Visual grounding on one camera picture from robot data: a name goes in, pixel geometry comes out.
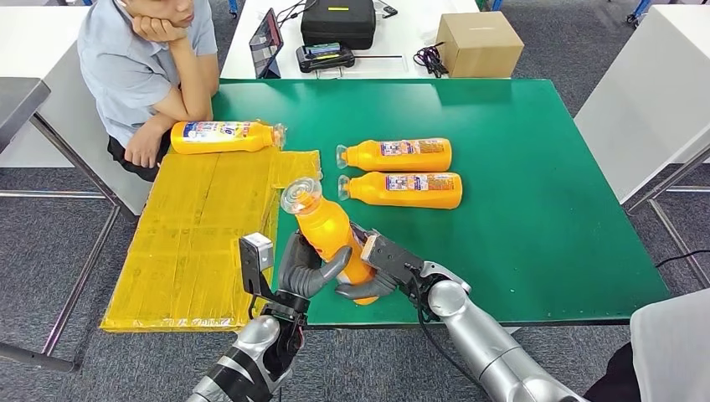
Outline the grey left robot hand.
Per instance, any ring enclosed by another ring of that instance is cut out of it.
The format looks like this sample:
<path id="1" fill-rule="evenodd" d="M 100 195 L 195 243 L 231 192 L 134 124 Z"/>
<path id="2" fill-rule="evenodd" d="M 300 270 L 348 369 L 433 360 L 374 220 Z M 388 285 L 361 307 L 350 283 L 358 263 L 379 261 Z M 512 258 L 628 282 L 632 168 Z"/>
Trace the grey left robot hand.
<path id="1" fill-rule="evenodd" d="M 278 269 L 278 290 L 311 299 L 347 266 L 352 247 L 341 247 L 335 256 L 324 262 L 315 248 L 300 232 L 291 234 Z"/>

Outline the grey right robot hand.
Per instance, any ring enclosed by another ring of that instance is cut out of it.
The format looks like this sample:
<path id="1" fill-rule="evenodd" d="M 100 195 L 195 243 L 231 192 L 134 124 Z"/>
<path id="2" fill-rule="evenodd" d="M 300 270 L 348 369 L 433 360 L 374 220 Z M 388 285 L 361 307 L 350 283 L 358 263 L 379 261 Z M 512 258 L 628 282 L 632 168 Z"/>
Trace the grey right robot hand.
<path id="1" fill-rule="evenodd" d="M 363 251 L 366 256 L 370 256 L 373 252 L 374 239 L 380 235 L 377 230 L 365 230 L 358 224 L 350 223 L 354 234 L 363 243 Z M 371 297 L 381 297 L 391 294 L 397 287 L 397 281 L 386 271 L 376 268 L 376 273 L 373 279 L 365 281 L 362 284 L 340 284 L 337 285 L 335 292 L 347 298 L 348 300 L 360 300 Z"/>

